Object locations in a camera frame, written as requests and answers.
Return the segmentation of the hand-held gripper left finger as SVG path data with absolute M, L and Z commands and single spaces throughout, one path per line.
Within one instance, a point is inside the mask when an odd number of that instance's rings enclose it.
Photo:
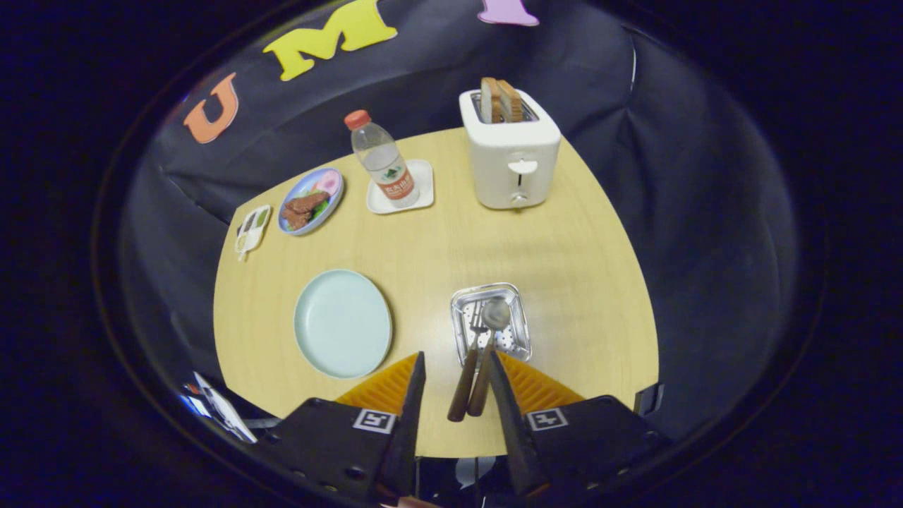
M 357 504 L 410 495 L 425 381 L 419 351 L 335 401 L 307 399 L 265 434 L 265 459 L 300 485 Z

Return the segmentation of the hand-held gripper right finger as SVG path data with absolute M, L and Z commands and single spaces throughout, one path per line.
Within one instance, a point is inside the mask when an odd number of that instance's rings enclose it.
M 495 351 L 488 379 L 499 409 L 511 485 L 520 498 L 606 496 L 670 440 L 617 398 L 585 399 Z

